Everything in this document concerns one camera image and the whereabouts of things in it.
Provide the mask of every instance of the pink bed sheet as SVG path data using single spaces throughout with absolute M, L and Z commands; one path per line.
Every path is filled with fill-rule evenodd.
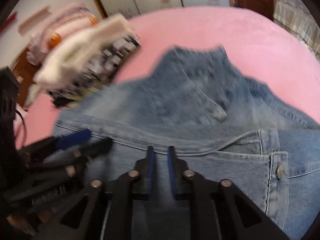
M 243 75 L 268 84 L 281 100 L 320 123 L 320 64 L 267 18 L 246 9 L 191 7 L 155 11 L 130 22 L 142 48 L 119 71 L 116 83 L 149 76 L 172 46 L 210 50 L 223 45 Z M 59 112 L 41 94 L 26 117 L 27 144 L 50 136 Z

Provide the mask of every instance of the red object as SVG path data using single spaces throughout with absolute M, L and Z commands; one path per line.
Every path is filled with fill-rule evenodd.
M 4 24 L 0 27 L 0 33 L 11 23 L 17 18 L 17 12 L 12 14 L 5 22 Z

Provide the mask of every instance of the pink bed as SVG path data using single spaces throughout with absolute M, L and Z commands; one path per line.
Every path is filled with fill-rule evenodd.
M 191 7 L 156 11 L 130 22 L 142 48 L 118 72 L 116 83 L 150 75 L 173 45 L 197 50 L 223 45 L 244 75 L 268 84 L 281 100 L 320 123 L 319 63 L 305 46 L 267 18 L 246 9 Z M 50 136 L 59 112 L 51 98 L 41 94 L 26 117 L 26 144 Z

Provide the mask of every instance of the jeans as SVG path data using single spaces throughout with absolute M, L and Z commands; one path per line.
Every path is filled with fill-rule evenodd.
M 111 85 L 62 111 L 54 134 L 88 128 L 115 147 L 88 167 L 86 183 L 116 179 L 157 153 L 156 194 L 134 203 L 132 239 L 189 239 L 189 211 L 170 192 L 166 149 L 207 179 L 232 180 L 292 240 L 320 210 L 320 126 L 245 78 L 223 48 L 174 48 L 149 77 Z

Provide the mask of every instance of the silver bolt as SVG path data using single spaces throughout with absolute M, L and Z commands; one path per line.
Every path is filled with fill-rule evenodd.
M 67 171 L 67 174 L 69 177 L 72 177 L 76 174 L 76 170 L 75 170 L 74 166 L 72 166 L 72 165 L 67 166 L 66 171 Z
M 223 180 L 221 181 L 221 185 L 222 185 L 223 187 L 230 187 L 230 186 L 232 185 L 232 182 L 231 182 L 231 180 L 223 179 Z
M 79 150 L 75 150 L 75 151 L 73 152 L 73 155 L 74 155 L 76 158 L 78 158 L 78 157 L 81 156 L 81 152 L 80 152 Z
M 139 171 L 136 171 L 136 170 L 129 171 L 128 175 L 130 177 L 137 177 L 139 175 Z
M 186 170 L 186 171 L 184 171 L 183 174 L 184 174 L 186 177 L 192 177 L 192 176 L 195 175 L 195 172 L 192 171 L 192 170 Z
M 101 182 L 100 180 L 98 180 L 98 179 L 95 179 L 95 180 L 93 180 L 93 181 L 90 183 L 90 185 L 91 185 L 92 187 L 101 187 L 102 182 Z

